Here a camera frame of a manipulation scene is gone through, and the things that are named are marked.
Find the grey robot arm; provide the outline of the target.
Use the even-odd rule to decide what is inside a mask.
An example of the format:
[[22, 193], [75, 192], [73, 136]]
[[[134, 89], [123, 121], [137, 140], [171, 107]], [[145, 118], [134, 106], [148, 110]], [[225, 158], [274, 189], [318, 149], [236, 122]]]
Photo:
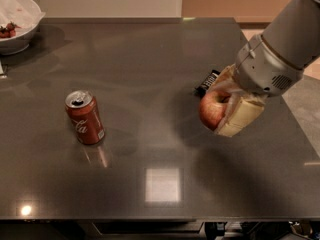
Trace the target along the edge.
[[201, 122], [231, 137], [256, 120], [269, 97], [302, 79], [320, 56], [320, 0], [291, 0], [238, 52], [200, 101]]

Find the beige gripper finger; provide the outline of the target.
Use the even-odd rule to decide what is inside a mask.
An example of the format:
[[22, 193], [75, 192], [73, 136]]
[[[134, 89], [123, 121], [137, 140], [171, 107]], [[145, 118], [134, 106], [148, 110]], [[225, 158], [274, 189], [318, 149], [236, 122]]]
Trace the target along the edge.
[[228, 95], [244, 94], [245, 91], [235, 80], [235, 73], [235, 65], [225, 67], [215, 82], [209, 87], [207, 94], [213, 94], [214, 92]]
[[238, 134], [262, 114], [266, 99], [266, 95], [233, 93], [214, 133], [224, 137]]

